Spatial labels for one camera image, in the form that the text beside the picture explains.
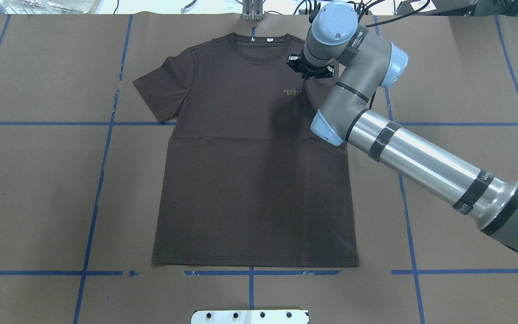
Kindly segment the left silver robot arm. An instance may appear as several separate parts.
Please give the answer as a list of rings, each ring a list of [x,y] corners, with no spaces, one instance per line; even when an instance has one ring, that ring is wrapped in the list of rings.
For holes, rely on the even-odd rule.
[[[408,55],[361,25],[353,6],[340,0],[311,19],[304,49],[289,56],[288,66],[304,79],[328,78],[334,61],[344,71],[311,131],[333,146],[347,142],[406,176],[518,253],[518,182],[504,182],[368,108],[378,87],[400,78]]]

